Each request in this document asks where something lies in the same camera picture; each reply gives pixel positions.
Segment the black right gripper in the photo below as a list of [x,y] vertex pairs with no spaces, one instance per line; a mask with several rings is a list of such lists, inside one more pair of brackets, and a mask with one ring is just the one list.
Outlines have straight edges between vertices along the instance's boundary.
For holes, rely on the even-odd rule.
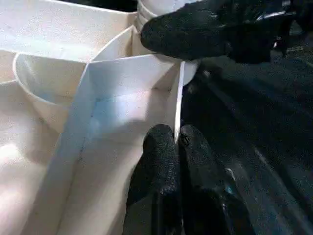
[[148,20],[140,41],[181,60],[229,54],[238,63],[268,62],[272,50],[286,54],[295,15],[291,0],[201,0]]

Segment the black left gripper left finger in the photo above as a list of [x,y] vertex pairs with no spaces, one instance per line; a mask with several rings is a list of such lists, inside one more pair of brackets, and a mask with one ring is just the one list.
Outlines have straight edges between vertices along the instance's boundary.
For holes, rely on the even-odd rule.
[[179,171],[172,129],[157,124],[147,132],[131,176],[126,204],[128,235],[181,234]]

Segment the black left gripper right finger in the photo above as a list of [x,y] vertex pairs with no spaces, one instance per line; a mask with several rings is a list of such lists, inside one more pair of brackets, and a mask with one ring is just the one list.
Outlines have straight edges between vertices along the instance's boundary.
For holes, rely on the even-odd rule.
[[249,212],[235,181],[196,127],[181,127],[179,156],[185,234],[249,234]]

